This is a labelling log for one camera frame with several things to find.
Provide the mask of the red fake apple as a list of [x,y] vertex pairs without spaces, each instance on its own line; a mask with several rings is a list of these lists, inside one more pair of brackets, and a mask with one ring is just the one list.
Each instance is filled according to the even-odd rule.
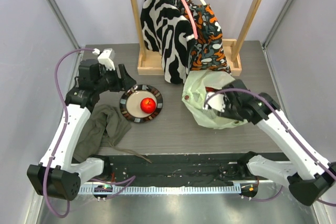
[[156,102],[152,98],[144,98],[140,103],[141,110],[146,114],[152,114],[156,110]]

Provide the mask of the avocado print plastic bag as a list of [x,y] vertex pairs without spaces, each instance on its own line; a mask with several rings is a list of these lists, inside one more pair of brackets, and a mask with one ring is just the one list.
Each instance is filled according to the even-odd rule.
[[236,121],[220,117],[214,109],[203,109],[203,105],[208,102],[208,100],[205,100],[205,87],[221,90],[223,86],[234,80],[234,77],[222,71],[197,70],[189,72],[183,87],[182,102],[192,113],[198,125],[210,129],[222,130],[247,124],[246,120]]

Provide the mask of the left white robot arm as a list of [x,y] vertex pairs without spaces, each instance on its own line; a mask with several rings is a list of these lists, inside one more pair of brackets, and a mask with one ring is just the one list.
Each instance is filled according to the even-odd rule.
[[105,182],[111,177],[112,166],[107,157],[91,154],[85,161],[73,165],[73,154],[100,94],[127,91],[134,85],[136,81],[123,64],[108,69],[97,59],[80,63],[75,85],[61,97],[65,109],[52,143],[39,163],[29,165],[27,170],[27,177],[38,195],[72,201],[84,183],[95,177]]

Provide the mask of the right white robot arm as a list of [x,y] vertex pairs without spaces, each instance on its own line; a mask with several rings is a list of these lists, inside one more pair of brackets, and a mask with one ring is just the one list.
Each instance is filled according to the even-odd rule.
[[285,165],[248,152],[237,161],[237,173],[242,179],[270,179],[288,188],[305,206],[318,201],[334,185],[335,163],[309,145],[269,94],[255,94],[241,80],[234,80],[210,95],[207,104],[220,117],[247,121],[260,128],[290,161]]

